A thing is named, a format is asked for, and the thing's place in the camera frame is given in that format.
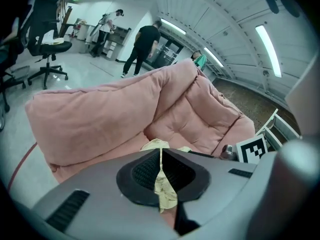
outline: curved ceiling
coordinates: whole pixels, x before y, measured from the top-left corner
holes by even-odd
[[[291,16],[280,1],[280,12],[270,11],[265,0],[147,0],[157,6],[157,16],[186,35],[165,32],[190,49],[207,47],[210,69],[220,78],[250,88],[288,108],[284,101],[301,77],[318,47],[306,18]],[[264,25],[276,51],[282,77],[275,77],[267,50],[256,32]]]

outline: man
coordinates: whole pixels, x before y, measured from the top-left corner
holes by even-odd
[[[144,26],[140,28],[138,34],[135,36],[134,47],[129,59],[126,61],[123,67],[122,78],[128,74],[128,71],[136,59],[135,71],[133,76],[139,74],[142,62],[146,58],[151,58],[157,48],[160,32],[159,28],[162,26],[162,22],[157,20],[153,25]]]
[[[100,56],[109,35],[113,34],[114,30],[116,29],[113,25],[113,21],[118,16],[124,16],[124,11],[122,9],[116,10],[115,12],[111,12],[109,14],[104,14],[102,19],[99,21],[98,25],[100,26],[98,26],[98,28],[100,28],[98,40],[96,41],[95,46],[90,51],[92,57]]]
[[[201,71],[204,71],[205,66],[207,64],[207,57],[206,55],[202,54],[200,50],[196,50],[191,56],[194,64],[199,68]]]

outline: black mesh panel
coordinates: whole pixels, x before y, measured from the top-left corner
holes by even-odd
[[[196,173],[191,167],[171,155],[166,155],[165,152],[165,150],[162,151],[162,168],[174,191],[177,193],[195,179]]]
[[[154,154],[138,164],[132,172],[133,179],[142,187],[151,191],[155,188],[157,175],[160,171],[160,155]]]

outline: sneaker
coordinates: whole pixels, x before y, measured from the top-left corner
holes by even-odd
[[[96,55],[95,53],[93,53],[92,51],[90,51],[89,54],[90,54],[93,58],[95,58],[95,57],[97,56],[97,55]]]

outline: pink armchair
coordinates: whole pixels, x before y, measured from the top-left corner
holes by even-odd
[[[59,182],[155,138],[219,157],[225,144],[255,135],[191,59],[91,89],[41,91],[25,110]]]

